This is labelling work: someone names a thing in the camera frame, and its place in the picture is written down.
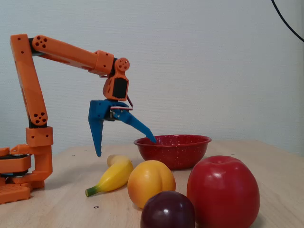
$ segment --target red apple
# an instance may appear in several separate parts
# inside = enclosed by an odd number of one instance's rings
[[[255,177],[242,161],[230,156],[198,162],[188,179],[187,197],[196,222],[208,228],[248,228],[260,208]]]

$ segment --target orange arm segment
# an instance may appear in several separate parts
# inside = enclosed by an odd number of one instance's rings
[[[118,59],[119,62],[126,62],[124,66],[118,63],[114,64],[116,59],[113,54],[100,50],[95,53],[89,52],[43,35],[30,39],[26,34],[13,35],[10,38],[10,43],[25,108],[32,126],[46,127],[48,121],[32,57],[34,55],[85,69],[101,77],[107,75],[108,80],[103,89],[104,96],[107,99],[127,100],[129,80],[125,76],[125,71],[129,68],[130,63],[126,58]]]

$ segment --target bowl rim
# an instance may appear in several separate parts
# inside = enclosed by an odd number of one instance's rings
[[[137,146],[150,146],[150,147],[184,147],[184,146],[195,146],[195,145],[200,145],[200,144],[207,144],[212,141],[212,139],[208,136],[205,135],[199,135],[199,134],[164,134],[164,135],[156,135],[155,137],[162,137],[162,136],[199,136],[202,138],[205,138],[206,140],[203,142],[194,142],[194,143],[187,143],[187,144],[172,144],[172,145],[156,145],[156,144],[143,144],[139,143],[138,141],[143,140],[143,139],[148,139],[148,137],[143,137],[140,139],[136,139],[133,143]]]

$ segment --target blue claw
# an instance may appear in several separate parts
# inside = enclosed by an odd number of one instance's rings
[[[122,122],[142,132],[152,142],[156,143],[155,137],[150,131],[150,129],[143,123],[141,123],[138,119],[136,119],[128,111],[123,109],[115,109],[112,111],[113,116],[111,116],[110,110],[113,106],[128,107],[128,105],[123,102],[111,100],[93,100],[90,103],[89,124],[91,128],[95,151],[98,157],[101,156],[101,142],[104,120],[121,120]]]
[[[142,122],[140,122],[138,119],[136,119],[131,113],[129,113],[126,110],[117,110],[113,111],[113,116],[117,118],[118,120],[121,120],[122,122],[134,127],[141,133],[145,134],[152,142],[156,143],[156,139],[150,129],[144,125]]]

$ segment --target dark purple plum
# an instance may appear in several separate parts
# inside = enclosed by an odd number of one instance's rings
[[[145,204],[141,228],[195,228],[194,206],[183,194],[162,191]]]

